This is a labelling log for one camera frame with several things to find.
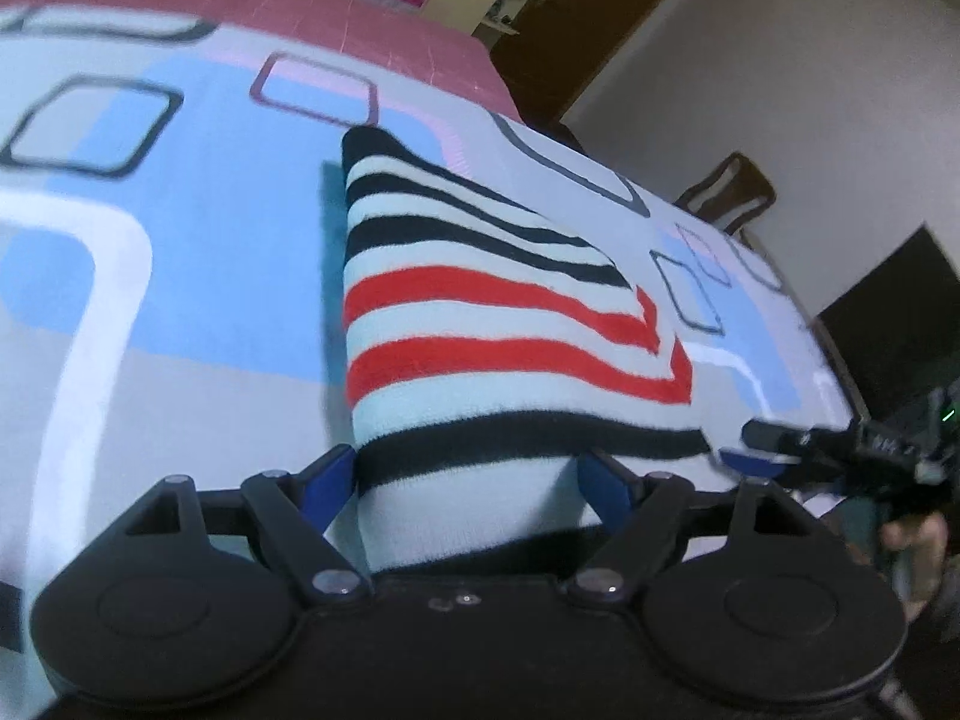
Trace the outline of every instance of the metal bolt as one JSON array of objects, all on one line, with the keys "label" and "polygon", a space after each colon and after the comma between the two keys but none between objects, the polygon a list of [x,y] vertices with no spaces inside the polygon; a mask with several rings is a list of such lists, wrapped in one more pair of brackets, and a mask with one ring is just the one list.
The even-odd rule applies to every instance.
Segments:
[{"label": "metal bolt", "polygon": [[461,592],[457,594],[457,603],[462,607],[475,607],[480,601],[481,598],[476,593]]},{"label": "metal bolt", "polygon": [[588,568],[577,574],[577,584],[587,592],[613,595],[623,587],[623,577],[611,568]]},{"label": "metal bolt", "polygon": [[450,611],[453,609],[453,601],[445,598],[431,598],[426,602],[426,605],[434,611]]},{"label": "metal bolt", "polygon": [[360,586],[360,577],[352,571],[328,568],[315,575],[312,584],[326,595],[349,595]]}]

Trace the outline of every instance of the folded garment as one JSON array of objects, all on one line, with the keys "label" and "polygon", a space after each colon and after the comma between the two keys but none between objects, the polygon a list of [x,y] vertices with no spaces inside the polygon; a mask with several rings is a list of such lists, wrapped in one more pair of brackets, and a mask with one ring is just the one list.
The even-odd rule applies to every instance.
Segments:
[{"label": "folded garment", "polygon": [[683,346],[606,255],[542,215],[373,127],[343,151],[347,397],[371,570],[563,573],[599,536],[576,454],[709,451]]}]

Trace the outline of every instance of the dark screen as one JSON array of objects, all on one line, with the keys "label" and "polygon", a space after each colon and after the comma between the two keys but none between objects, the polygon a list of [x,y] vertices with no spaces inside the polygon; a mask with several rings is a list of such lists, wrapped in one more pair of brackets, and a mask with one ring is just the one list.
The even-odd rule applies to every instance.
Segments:
[{"label": "dark screen", "polygon": [[875,419],[960,376],[960,279],[925,226],[821,319]]}]

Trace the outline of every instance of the gray wall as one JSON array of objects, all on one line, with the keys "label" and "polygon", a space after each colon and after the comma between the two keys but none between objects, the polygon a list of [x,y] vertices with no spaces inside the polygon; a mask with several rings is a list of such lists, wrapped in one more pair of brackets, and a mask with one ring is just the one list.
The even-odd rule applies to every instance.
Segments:
[{"label": "gray wall", "polygon": [[735,149],[754,230],[819,312],[926,221],[960,263],[960,11],[940,0],[670,0],[565,117],[675,199]]}]

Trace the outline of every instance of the red stripe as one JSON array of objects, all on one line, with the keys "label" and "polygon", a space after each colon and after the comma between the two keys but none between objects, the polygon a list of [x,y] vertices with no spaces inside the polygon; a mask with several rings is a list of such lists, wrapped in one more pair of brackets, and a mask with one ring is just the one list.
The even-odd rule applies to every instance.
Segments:
[{"label": "red stripe", "polygon": [[358,355],[347,371],[347,400],[354,406],[364,395],[395,382],[482,371],[560,373],[661,403],[689,403],[693,388],[693,367],[679,338],[675,338],[670,356],[672,378],[649,379],[607,365],[578,346],[560,341],[433,337],[381,343]]},{"label": "red stripe", "polygon": [[605,314],[536,284],[509,281],[452,266],[423,266],[370,276],[355,284],[344,299],[344,326],[378,308],[424,300],[459,300],[482,306],[545,309],[564,314],[595,330],[608,341],[629,343],[656,354],[656,305],[643,290],[637,300],[643,319],[630,314]]}]

